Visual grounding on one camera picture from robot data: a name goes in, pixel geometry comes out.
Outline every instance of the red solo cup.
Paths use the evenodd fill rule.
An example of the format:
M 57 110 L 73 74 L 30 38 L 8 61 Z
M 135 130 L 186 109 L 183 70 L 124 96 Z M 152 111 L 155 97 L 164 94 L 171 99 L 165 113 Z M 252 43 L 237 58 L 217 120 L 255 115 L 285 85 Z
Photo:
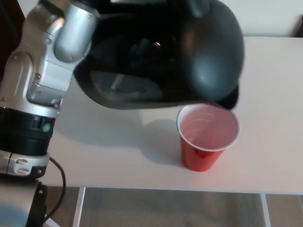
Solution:
M 210 169 L 240 133 L 235 114 L 208 104 L 183 107 L 177 117 L 177 128 L 182 161 L 187 168 L 198 172 Z

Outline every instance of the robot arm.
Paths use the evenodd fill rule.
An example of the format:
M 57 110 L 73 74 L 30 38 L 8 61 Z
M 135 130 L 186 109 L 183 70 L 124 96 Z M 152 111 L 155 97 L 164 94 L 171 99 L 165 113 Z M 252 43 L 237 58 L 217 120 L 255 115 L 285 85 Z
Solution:
M 218 0 L 39 1 L 0 86 L 0 205 L 22 211 L 19 226 L 42 225 L 46 191 L 36 179 L 73 75 L 109 108 L 231 109 L 243 56 L 237 20 Z

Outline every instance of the black cable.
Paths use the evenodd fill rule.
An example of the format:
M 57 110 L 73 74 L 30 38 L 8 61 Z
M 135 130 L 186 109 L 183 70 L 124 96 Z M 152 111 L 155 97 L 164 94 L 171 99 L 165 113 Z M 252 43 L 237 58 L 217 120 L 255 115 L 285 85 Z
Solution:
M 46 222 L 58 210 L 58 208 L 61 206 L 61 204 L 63 202 L 63 199 L 65 197 L 65 193 L 66 193 L 66 178 L 65 178 L 65 172 L 64 172 L 63 168 L 52 157 L 50 157 L 49 160 L 52 163 L 54 163 L 54 165 L 60 170 L 61 175 L 62 175 L 63 186 L 62 186 L 62 192 L 61 192 L 61 196 L 60 196 L 59 201 L 57 202 L 56 206 L 51 210 L 51 212 L 49 212 L 49 214 L 46 215 L 46 217 L 44 218 L 44 222 Z
M 9 18 L 9 15 L 7 14 L 1 0 L 0 0 L 0 14 L 4 17 L 4 20 L 6 21 L 8 27 L 9 27 L 9 30 L 11 32 L 12 38 L 14 39 L 15 45 L 18 46 L 20 43 L 20 38 L 19 38 L 18 32 L 17 32 L 16 28 L 14 27 L 13 23 L 11 22 L 11 19 Z

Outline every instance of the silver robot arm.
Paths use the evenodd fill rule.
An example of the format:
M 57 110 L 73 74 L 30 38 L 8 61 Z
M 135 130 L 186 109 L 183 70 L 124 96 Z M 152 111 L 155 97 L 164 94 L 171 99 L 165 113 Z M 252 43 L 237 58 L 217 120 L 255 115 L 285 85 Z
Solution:
M 40 2 L 26 18 L 21 43 L 6 64 L 0 87 L 2 112 L 11 110 L 17 115 L 28 114 L 33 118 L 33 125 L 38 121 L 37 126 L 33 127 L 35 132 L 52 131 L 48 127 L 53 127 L 54 121 L 42 125 L 42 118 L 56 119 L 58 116 L 73 71 L 90 49 L 98 17 L 95 9 L 78 1 L 70 2 L 65 12 L 50 1 Z M 1 145 L 0 153 L 2 159 L 17 159 L 22 155 L 1 150 Z M 48 155 L 43 158 L 37 156 L 36 163 L 47 165 L 48 158 Z M 35 164 L 31 156 L 28 158 L 27 171 L 20 171 L 14 166 L 16 163 L 12 165 L 11 161 L 5 162 L 9 168 L 1 166 L 2 173 L 7 169 L 5 174 L 28 176 L 31 173 L 30 163 Z
M 99 13 L 73 0 L 42 0 L 23 25 L 0 86 L 0 225 L 42 226 L 55 119 Z

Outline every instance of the table leg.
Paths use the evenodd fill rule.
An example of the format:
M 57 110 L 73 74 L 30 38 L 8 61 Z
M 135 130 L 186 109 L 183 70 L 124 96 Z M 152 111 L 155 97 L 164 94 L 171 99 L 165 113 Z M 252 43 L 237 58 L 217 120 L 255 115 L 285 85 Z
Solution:
M 49 218 L 44 224 L 43 227 L 60 227 L 56 222 Z
M 267 201 L 266 201 L 266 194 L 261 193 L 260 196 L 261 196 L 265 226 L 266 227 L 271 227 L 270 219 L 269 219 L 269 212 L 268 212 L 268 207 L 267 207 Z
M 72 227 L 80 226 L 82 207 L 83 207 L 84 197 L 85 197 L 85 190 L 86 190 L 86 187 L 81 187 L 79 189 L 77 206 L 76 206 L 76 210 L 75 210 L 75 217 L 74 217 L 74 222 L 73 222 Z

